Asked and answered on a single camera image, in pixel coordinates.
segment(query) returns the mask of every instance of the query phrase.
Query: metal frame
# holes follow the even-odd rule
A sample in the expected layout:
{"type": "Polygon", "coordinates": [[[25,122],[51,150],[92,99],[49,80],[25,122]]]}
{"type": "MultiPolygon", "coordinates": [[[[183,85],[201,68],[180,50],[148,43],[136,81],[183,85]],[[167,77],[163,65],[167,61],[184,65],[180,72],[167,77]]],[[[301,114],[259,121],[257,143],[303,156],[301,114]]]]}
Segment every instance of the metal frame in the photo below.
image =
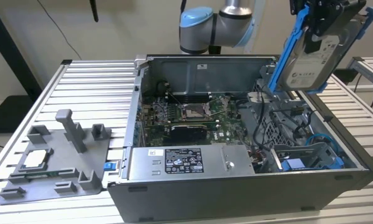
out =
{"type": "MultiPolygon", "coordinates": [[[[73,61],[61,65],[49,82],[40,99],[25,117],[9,143],[0,154],[0,178],[17,164],[20,154],[27,148],[27,130],[33,123],[47,124],[55,128],[49,120],[52,113],[61,107],[77,108],[73,115],[81,124],[88,119],[100,119],[105,126],[113,128],[108,160],[123,157],[124,131],[119,116],[128,112],[129,96],[133,86],[132,61],[73,61]]],[[[336,77],[329,79],[325,91],[317,95],[331,109],[341,124],[373,158],[373,110],[352,93],[336,77]]],[[[117,177],[105,172],[105,181],[117,177]]],[[[0,181],[0,189],[7,182],[0,181]]],[[[95,196],[71,197],[40,201],[12,206],[0,206],[0,223],[36,222],[53,223],[121,223],[117,208],[109,193],[95,196]]],[[[365,223],[373,222],[373,182],[358,191],[342,193],[321,210],[288,214],[275,214],[255,217],[217,219],[209,222],[217,224],[236,223],[365,223]]]]}
{"type": "Polygon", "coordinates": [[[353,57],[348,69],[354,69],[373,83],[373,57],[353,57]]]}

